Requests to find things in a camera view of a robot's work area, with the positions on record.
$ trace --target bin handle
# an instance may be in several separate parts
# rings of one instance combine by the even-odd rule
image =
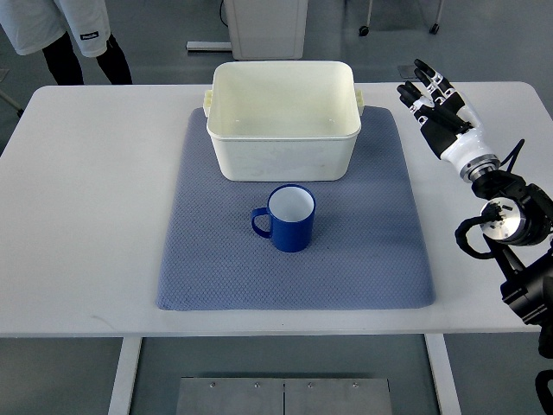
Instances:
[[[355,90],[355,99],[357,100],[357,111],[359,111],[359,116],[363,115],[363,110],[365,109],[365,101],[363,100],[363,91],[360,89]]]
[[[204,114],[209,118],[209,110],[211,110],[211,100],[213,98],[213,89],[208,89],[204,94]]]

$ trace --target gray mat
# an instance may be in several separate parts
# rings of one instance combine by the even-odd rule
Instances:
[[[415,202],[390,112],[366,107],[346,175],[315,195],[311,244],[280,252],[250,212],[281,183],[231,182],[196,109],[175,190],[156,304],[164,310],[363,310],[434,302]]]

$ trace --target black pants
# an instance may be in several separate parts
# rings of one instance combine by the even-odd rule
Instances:
[[[115,37],[111,35],[106,44],[107,50],[96,58],[105,76],[113,85],[132,84],[129,64]],[[46,46],[42,52],[58,85],[84,85],[83,73],[68,33]]]

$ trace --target white shorts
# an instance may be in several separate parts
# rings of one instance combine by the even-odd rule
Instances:
[[[0,24],[18,54],[52,44],[69,24],[80,52],[95,58],[111,34],[105,0],[0,0]]]

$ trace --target white plastic bin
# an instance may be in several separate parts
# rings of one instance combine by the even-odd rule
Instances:
[[[308,0],[225,0],[237,61],[300,59]]]
[[[215,70],[204,110],[229,180],[332,181],[347,171],[363,99],[345,63],[229,62]]]

